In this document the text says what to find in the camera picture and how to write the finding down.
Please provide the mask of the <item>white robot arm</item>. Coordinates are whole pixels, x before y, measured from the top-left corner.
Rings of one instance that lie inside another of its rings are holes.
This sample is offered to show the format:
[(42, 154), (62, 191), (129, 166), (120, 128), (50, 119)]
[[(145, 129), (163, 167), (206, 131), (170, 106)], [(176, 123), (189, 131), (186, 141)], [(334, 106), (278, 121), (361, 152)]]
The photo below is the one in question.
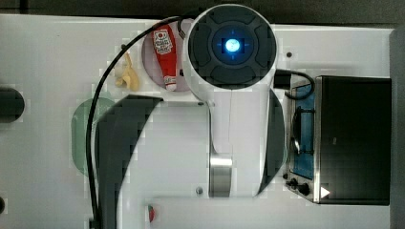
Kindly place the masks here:
[(209, 127), (199, 149), (137, 154), (160, 97), (128, 95), (98, 121), (100, 229), (144, 229), (153, 198), (259, 195), (268, 173), (277, 40), (257, 11), (223, 4), (202, 12), (183, 43), (183, 72)]

